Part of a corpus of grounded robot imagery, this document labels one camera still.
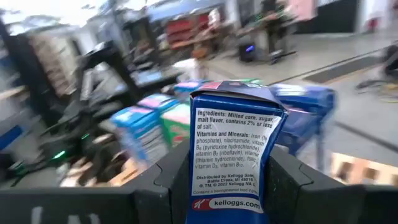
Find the wall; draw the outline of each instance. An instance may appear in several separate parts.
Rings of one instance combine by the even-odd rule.
[[[238,0],[225,0],[226,22],[235,24],[235,27],[241,26],[239,20]]]
[[[353,33],[357,27],[359,1],[323,0],[318,2],[318,16],[297,23],[298,34]]]
[[[380,17],[379,29],[391,24],[393,0],[362,0],[359,5],[356,32],[366,32],[366,24],[372,17]]]
[[[152,20],[163,19],[166,17],[173,17],[179,14],[188,13],[194,9],[207,8],[217,4],[224,4],[225,1],[231,0],[184,0],[173,1],[156,8],[148,8],[148,13]]]

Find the nutrition label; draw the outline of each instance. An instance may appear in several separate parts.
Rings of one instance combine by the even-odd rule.
[[[261,156],[274,115],[197,108],[192,195],[259,193]]]

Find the blue light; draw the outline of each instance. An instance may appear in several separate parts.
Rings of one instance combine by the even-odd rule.
[[[248,52],[251,52],[251,51],[253,51],[253,50],[254,50],[254,46],[251,45],[250,47],[248,47],[248,48],[246,49],[246,52],[248,53]]]

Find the kellogg's logo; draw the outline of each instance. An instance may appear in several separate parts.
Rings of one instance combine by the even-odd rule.
[[[192,203],[192,208],[194,210],[211,210],[210,208],[210,199],[198,199],[194,200]]]

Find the pallet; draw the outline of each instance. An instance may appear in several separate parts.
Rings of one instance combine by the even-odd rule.
[[[377,184],[398,187],[398,167],[332,153],[331,177],[343,184]]]

